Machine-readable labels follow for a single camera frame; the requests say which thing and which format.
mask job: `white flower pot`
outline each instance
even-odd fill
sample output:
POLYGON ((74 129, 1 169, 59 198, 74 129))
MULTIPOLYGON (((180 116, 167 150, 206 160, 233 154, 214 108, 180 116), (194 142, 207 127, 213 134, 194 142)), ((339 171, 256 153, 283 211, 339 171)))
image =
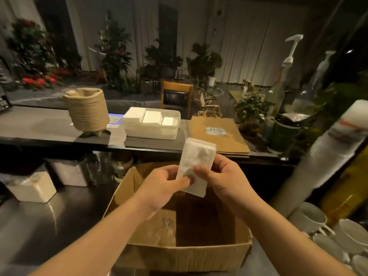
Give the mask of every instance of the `white flower pot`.
POLYGON ((216 78, 215 77, 209 77, 208 78, 208 86, 214 87, 214 83, 215 82, 216 82, 216 78))

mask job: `white ceramic cup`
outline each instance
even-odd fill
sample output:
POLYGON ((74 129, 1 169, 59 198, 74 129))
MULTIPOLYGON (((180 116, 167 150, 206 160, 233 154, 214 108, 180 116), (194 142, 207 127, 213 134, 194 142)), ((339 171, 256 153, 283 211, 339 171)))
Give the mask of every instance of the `white ceramic cup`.
POLYGON ((348 253, 358 255, 368 248, 368 232, 358 223, 340 219, 333 230, 333 239, 348 253))
POLYGON ((364 256, 352 257, 352 270, 358 276, 368 276, 368 259, 364 256))
POLYGON ((311 234, 320 232, 326 235, 322 228, 327 229, 334 234, 328 226, 326 226, 327 217, 317 206, 309 202, 303 202, 297 209, 295 209, 288 218, 298 230, 311 234))
POLYGON ((331 238, 321 233, 317 233, 313 236, 313 242, 317 244, 321 249, 325 250, 328 254, 333 256, 339 262, 344 262, 344 251, 342 248, 331 238))

